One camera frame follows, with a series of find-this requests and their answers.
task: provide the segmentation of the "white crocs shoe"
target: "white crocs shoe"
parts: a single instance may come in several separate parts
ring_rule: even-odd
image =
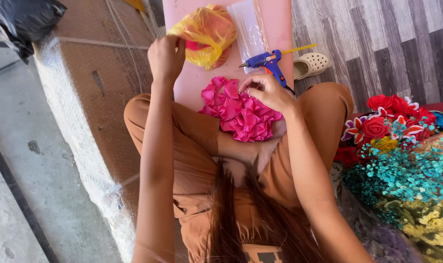
[[[330,60],[320,53],[307,53],[293,60],[293,78],[301,80],[324,72],[330,66]]]

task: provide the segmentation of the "pink satin ribbon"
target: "pink satin ribbon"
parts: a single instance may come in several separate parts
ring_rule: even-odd
[[[220,119],[220,127],[238,141],[265,141],[272,137],[272,121],[283,115],[247,93],[238,94],[238,80],[214,77],[202,90],[205,106],[199,113]]]

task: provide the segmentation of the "orange trigger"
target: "orange trigger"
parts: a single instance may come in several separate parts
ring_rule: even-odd
[[[273,72],[271,72],[270,69],[267,69],[267,67],[265,67],[265,66],[263,66],[263,68],[265,69],[265,74],[272,74],[273,75]]]

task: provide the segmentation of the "pink cutting board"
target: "pink cutting board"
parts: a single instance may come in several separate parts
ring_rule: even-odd
[[[240,0],[220,0],[212,2],[209,0],[163,0],[163,10],[166,30],[190,12],[208,4],[218,4],[226,8]],[[292,48],[292,18],[291,1],[258,0],[264,29],[269,42],[270,51],[273,49],[288,50]],[[226,62],[219,68],[205,70],[204,67],[196,66],[189,61],[184,64],[183,71],[174,85],[174,99],[176,102],[194,110],[199,111],[204,103],[200,92],[213,77],[224,76],[227,79],[238,79],[240,84],[247,78],[236,43],[231,45],[231,51]],[[279,61],[287,85],[293,88],[293,54],[285,54]]]

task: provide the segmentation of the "hand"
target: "hand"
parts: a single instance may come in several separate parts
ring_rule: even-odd
[[[242,82],[239,92],[246,92],[249,96],[260,100],[265,106],[283,115],[295,108],[294,99],[273,75],[250,75]]]
[[[172,87],[183,69],[185,50],[186,42],[177,36],[157,38],[148,50],[153,81]]]

